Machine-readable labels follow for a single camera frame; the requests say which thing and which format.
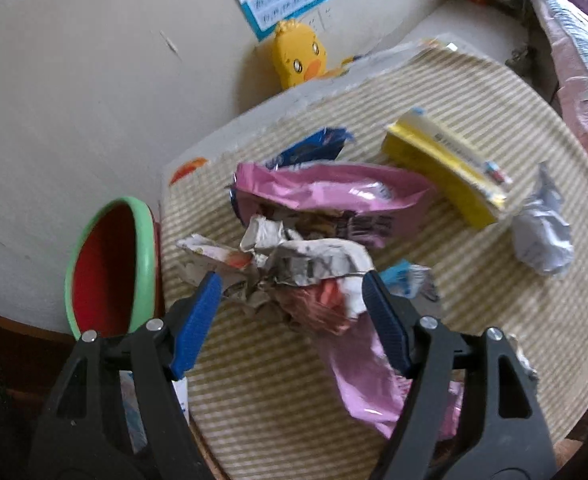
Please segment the small blue white wrapper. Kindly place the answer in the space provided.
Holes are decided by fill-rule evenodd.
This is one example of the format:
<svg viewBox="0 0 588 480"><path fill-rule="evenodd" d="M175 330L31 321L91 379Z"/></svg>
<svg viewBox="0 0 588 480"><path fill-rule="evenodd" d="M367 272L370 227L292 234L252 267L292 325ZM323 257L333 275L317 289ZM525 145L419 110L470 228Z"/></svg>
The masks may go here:
<svg viewBox="0 0 588 480"><path fill-rule="evenodd" d="M402 259L385 269L381 278L392 295L408 299L420 315L444 316L431 268Z"/></svg>

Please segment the white paper ball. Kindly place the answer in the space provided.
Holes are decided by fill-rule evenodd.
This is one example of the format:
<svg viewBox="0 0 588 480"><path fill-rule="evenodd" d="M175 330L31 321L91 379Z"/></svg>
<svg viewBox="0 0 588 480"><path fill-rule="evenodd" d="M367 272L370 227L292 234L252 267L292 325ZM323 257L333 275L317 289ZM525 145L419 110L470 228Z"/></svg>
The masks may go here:
<svg viewBox="0 0 588 480"><path fill-rule="evenodd" d="M548 164L541 162L533 193L511 221L516 259L539 275L562 275L574 260L571 226L562 216L563 202Z"/></svg>

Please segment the newspaper trash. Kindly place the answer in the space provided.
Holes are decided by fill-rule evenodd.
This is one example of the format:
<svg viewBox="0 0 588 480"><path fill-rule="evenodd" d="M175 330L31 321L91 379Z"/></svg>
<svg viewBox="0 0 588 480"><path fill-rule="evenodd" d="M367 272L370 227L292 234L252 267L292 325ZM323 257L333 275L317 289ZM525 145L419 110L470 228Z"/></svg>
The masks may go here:
<svg viewBox="0 0 588 480"><path fill-rule="evenodd" d="M256 214L239 247L199 234L181 238L177 247L185 255L175 265L183 282L196 285L215 272L224 299L270 322L341 335L367 310L362 280L374 263L367 248L351 240L306 240Z"/></svg>

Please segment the pink snack wrapper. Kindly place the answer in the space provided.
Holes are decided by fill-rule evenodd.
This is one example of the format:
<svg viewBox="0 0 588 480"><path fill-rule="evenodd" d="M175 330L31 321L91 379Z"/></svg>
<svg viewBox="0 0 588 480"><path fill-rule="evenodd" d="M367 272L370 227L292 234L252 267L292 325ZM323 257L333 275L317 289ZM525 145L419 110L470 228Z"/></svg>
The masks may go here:
<svg viewBox="0 0 588 480"><path fill-rule="evenodd" d="M351 240L370 254L420 230L435 188L414 172L387 166L309 162L268 169L242 162L233 195L245 231L259 214L306 240ZM344 334L305 331L349 415L390 437L411 382L389 364L367 310Z"/></svg>

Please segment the yellow paper box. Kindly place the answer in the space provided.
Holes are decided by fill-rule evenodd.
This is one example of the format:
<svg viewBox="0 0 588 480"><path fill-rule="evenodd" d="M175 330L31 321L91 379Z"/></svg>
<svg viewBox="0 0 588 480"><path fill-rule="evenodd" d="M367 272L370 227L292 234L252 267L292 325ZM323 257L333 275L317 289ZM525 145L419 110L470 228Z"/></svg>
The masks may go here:
<svg viewBox="0 0 588 480"><path fill-rule="evenodd" d="M410 108L385 128L382 152L430 180L474 229L491 226L506 212L512 186L508 174L419 107Z"/></svg>

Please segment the blue snack wrapper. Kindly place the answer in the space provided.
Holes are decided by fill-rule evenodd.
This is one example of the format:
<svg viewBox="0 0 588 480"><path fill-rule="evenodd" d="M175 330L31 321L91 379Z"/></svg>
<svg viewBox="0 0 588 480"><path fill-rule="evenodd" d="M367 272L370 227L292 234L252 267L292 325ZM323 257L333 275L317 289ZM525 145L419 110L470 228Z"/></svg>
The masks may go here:
<svg viewBox="0 0 588 480"><path fill-rule="evenodd" d="M280 169L318 160L335 160L345 145L353 141L355 137L345 128L323 128L263 164L268 169Z"/></svg>

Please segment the red green trash bin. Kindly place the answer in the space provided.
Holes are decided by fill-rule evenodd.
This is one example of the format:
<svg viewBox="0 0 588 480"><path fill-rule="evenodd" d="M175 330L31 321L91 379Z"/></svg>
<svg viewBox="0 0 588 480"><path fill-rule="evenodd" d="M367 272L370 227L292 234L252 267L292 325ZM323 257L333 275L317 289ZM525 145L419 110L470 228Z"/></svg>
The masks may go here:
<svg viewBox="0 0 588 480"><path fill-rule="evenodd" d="M67 266L65 309L76 338L114 337L164 314L159 224L151 207L118 197L94 214Z"/></svg>

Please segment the striped beige mat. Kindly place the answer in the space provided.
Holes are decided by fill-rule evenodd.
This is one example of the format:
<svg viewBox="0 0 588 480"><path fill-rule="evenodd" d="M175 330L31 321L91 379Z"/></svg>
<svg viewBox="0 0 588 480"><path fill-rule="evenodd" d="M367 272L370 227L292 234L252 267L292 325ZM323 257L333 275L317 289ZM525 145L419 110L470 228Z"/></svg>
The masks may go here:
<svg viewBox="0 0 588 480"><path fill-rule="evenodd" d="M565 438L588 410L588 155L561 117L512 70L462 47L433 49L356 88L269 125L260 136L173 182L161 203L164 292L189 288L175 265L177 241L197 233L234 246L242 237L229 200L240 162L261 162L323 127L348 129L347 162L382 162L385 128L423 108L462 134L512 178L517 211L546 162L572 229L574 260L546 278L514 257L510 226L470 229L445 202L419 234L375 252L379 268L400 259L429 266L446 324L514 334L538 370L538 400L551 437ZM384 438L344 409L308 339L224 304L189 377L193 422L231 479L364 479Z"/></svg>

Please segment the yellow duck toy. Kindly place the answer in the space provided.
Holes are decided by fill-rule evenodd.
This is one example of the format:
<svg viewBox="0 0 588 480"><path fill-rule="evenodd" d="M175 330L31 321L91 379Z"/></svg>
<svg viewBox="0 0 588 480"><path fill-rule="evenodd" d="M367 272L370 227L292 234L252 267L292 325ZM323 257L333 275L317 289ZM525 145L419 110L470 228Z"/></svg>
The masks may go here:
<svg viewBox="0 0 588 480"><path fill-rule="evenodd" d="M277 23L272 41L272 62L283 90L326 72L327 53L315 31L297 20Z"/></svg>

